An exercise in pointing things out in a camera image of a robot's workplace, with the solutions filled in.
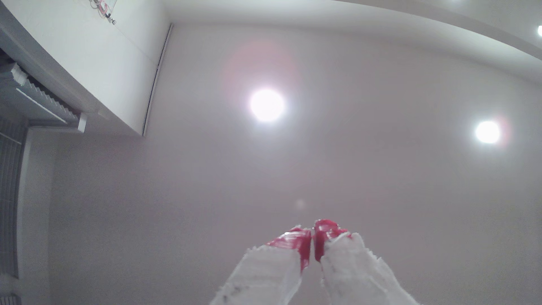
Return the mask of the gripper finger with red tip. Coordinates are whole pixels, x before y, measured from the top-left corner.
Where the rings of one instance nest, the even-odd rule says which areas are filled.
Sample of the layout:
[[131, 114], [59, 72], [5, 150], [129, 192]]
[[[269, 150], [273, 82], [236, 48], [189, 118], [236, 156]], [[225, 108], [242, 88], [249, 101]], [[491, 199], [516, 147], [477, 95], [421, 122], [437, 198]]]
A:
[[312, 230], [294, 227], [247, 250], [210, 304], [288, 304], [309, 266]]
[[319, 219], [314, 225], [314, 250], [331, 304], [418, 304], [359, 233]]

